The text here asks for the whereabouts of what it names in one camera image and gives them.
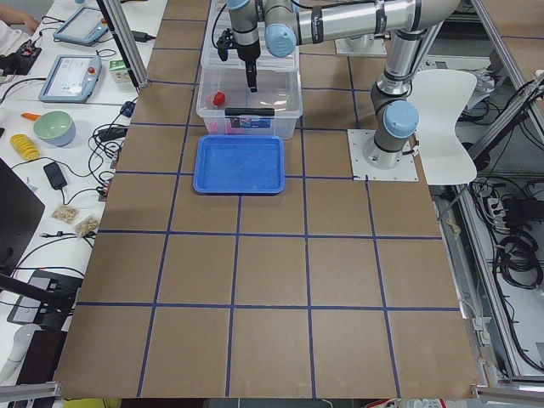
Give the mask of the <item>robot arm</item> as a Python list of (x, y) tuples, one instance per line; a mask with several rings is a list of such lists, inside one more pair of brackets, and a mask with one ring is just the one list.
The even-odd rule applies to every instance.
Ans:
[(314, 7), (293, 1), (228, 1), (230, 26), (217, 41), (218, 54), (226, 60), (229, 50), (237, 52), (255, 93), (263, 48), (285, 58), (306, 44), (389, 34), (382, 71), (371, 87), (377, 129), (363, 156), (375, 168), (391, 169), (419, 121), (417, 108), (406, 99), (418, 64), (457, 6), (456, 1), (349, 1)]

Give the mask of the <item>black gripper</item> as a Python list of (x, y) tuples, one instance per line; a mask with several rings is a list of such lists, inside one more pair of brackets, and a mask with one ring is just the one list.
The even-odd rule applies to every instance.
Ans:
[(236, 44), (236, 51), (240, 60), (245, 62), (247, 86), (251, 92), (258, 91), (256, 63), (260, 57), (260, 41), (252, 44)]

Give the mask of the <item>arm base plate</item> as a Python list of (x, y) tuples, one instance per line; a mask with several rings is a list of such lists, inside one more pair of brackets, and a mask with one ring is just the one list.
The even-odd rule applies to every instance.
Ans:
[(374, 130), (349, 129), (348, 148), (353, 179), (357, 181), (417, 182), (417, 170), (406, 142), (402, 150), (394, 153), (380, 150), (375, 145)]
[(343, 56), (382, 58), (387, 54), (384, 40), (372, 34), (355, 38), (337, 39), (335, 47), (336, 54)]

